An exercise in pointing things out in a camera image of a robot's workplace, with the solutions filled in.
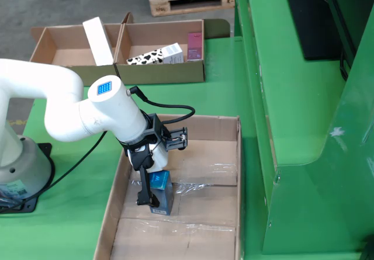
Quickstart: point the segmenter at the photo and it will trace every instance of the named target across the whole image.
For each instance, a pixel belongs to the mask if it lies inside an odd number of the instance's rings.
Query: small blue box
[[[150,174],[150,186],[153,194],[160,202],[159,207],[150,207],[155,214],[170,215],[174,194],[169,171],[158,171]]]

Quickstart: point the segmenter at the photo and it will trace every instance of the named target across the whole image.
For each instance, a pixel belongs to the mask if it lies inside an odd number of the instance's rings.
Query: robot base
[[[9,175],[16,174],[18,170],[18,175],[14,176],[12,181],[14,181],[14,185],[17,185],[17,183],[18,185],[22,184],[27,194],[23,194],[21,197],[14,196],[13,199],[8,199],[2,197],[0,193],[0,203],[9,203],[10,206],[18,204],[35,193],[43,191],[52,183],[55,173],[54,162],[50,158],[52,150],[52,145],[50,143],[36,144],[27,137],[21,137],[20,140],[22,140],[24,151],[13,164],[6,166],[5,169],[9,171]],[[37,197],[31,199],[19,208],[5,211],[4,214],[33,212],[36,207],[37,199]]]

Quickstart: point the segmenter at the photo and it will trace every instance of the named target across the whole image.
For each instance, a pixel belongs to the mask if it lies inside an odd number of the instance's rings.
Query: cable connector
[[[135,93],[142,101],[148,101],[148,98],[143,94],[143,92],[139,89],[138,86],[133,86],[129,89],[129,91],[132,95]]]

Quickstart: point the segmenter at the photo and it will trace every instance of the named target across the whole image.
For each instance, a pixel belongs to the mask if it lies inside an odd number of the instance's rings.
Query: cow print carton
[[[183,51],[178,43],[127,60],[130,65],[176,63],[183,63]]]

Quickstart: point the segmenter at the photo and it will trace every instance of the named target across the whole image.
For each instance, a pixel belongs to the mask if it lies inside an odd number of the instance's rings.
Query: concrete floor
[[[28,60],[36,45],[32,26],[76,25],[99,16],[104,23],[119,23],[127,12],[135,22],[162,22],[223,18],[234,23],[234,9],[154,18],[148,0],[0,0],[0,58]],[[11,99],[7,119],[23,133],[32,107],[31,99]]]

